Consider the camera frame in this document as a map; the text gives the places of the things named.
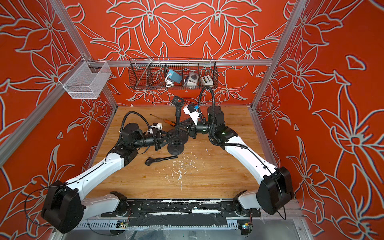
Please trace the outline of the black round stand base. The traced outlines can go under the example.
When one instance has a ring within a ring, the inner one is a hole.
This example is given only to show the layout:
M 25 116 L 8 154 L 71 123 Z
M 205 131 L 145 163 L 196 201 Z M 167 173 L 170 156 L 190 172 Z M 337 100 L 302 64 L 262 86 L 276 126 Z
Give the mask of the black round stand base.
M 181 131 L 176 131 L 176 129 L 168 131 L 168 134 L 172 135 L 171 138 L 167 139 L 167 143 L 171 145 L 184 145 L 189 139 L 187 134 Z

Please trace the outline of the black microphone stand pole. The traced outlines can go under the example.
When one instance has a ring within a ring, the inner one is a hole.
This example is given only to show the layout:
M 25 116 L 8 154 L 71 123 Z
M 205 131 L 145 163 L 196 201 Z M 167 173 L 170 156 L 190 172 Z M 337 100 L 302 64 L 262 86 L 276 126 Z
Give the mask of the black microphone stand pole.
M 174 98 L 172 100 L 172 104 L 176 108 L 176 112 L 175 112 L 175 116 L 176 116 L 175 134 L 177 136 L 179 134 L 179 129 L 177 128 L 177 126 L 180 124 L 181 111 L 182 111 L 182 108 L 185 104 L 185 100 L 178 97 L 178 96 L 174 96 Z

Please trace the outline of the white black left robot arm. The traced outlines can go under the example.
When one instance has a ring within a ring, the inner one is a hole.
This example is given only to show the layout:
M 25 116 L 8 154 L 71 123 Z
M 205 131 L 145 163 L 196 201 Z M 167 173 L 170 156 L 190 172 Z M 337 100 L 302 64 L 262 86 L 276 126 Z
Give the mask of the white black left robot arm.
M 159 150 L 173 136 L 172 131 L 165 132 L 155 127 L 144 134 L 138 124 L 127 124 L 121 128 L 117 143 L 103 160 L 65 183 L 56 181 L 49 187 L 42 218 L 65 234 L 81 221 L 97 215 L 126 215 L 130 211 L 127 197 L 119 192 L 93 199 L 86 199 L 86 196 L 110 175 L 130 164 L 140 148 L 153 146 Z

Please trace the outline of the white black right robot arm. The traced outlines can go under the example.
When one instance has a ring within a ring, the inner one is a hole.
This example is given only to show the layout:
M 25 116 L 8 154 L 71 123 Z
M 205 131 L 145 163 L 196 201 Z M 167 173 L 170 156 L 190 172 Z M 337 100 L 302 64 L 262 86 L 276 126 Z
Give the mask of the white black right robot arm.
M 168 152 L 172 156 L 184 151 L 189 138 L 207 134 L 211 144 L 235 157 L 259 184 L 257 191 L 244 191 L 236 196 L 240 210 L 261 208 L 269 215 L 274 215 L 293 199 L 290 172 L 269 163 L 247 146 L 238 133 L 226 125 L 219 106 L 208 107 L 207 119 L 200 107 L 194 104 L 180 104 L 175 108 L 175 128 L 169 131 L 172 137 L 167 141 Z

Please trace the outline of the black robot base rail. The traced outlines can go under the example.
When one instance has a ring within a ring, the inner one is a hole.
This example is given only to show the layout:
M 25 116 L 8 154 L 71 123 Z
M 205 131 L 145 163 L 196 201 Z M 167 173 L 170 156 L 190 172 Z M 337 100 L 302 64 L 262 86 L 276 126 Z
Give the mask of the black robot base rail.
M 127 211 L 123 215 L 103 213 L 101 218 L 127 221 L 133 225 L 223 225 L 229 220 L 237 220 L 240 225 L 261 216 L 260 209 L 244 210 L 231 199 L 139 199 L 128 200 L 127 204 Z

